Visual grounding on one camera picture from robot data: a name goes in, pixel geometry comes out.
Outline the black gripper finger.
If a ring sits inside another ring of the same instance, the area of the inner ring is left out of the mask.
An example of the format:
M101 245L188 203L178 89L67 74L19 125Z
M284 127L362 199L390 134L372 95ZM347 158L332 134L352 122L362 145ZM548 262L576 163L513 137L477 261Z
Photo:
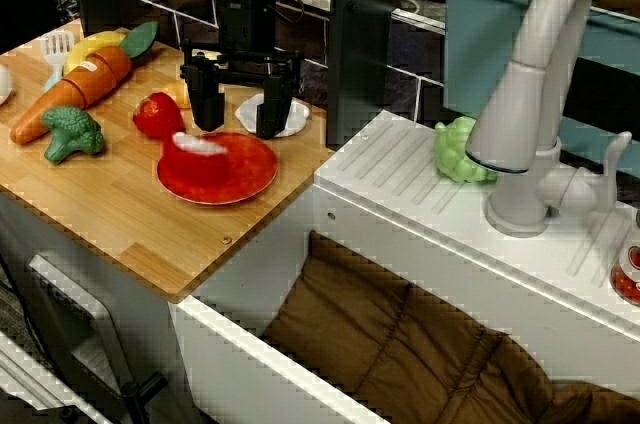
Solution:
M194 74L186 78L186 83L195 125L203 131L215 131L224 124L225 112L218 80L208 74Z
M270 75L263 83L263 103L257 106L256 135L273 138L285 129L293 91L293 80L283 75Z

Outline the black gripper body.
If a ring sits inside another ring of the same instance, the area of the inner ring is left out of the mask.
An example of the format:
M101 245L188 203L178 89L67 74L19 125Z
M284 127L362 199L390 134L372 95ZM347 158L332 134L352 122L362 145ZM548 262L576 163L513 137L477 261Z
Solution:
M220 84L266 87L276 80L302 91L298 51L275 49L275 0L215 0L218 41L185 39L181 77L191 94L214 94Z

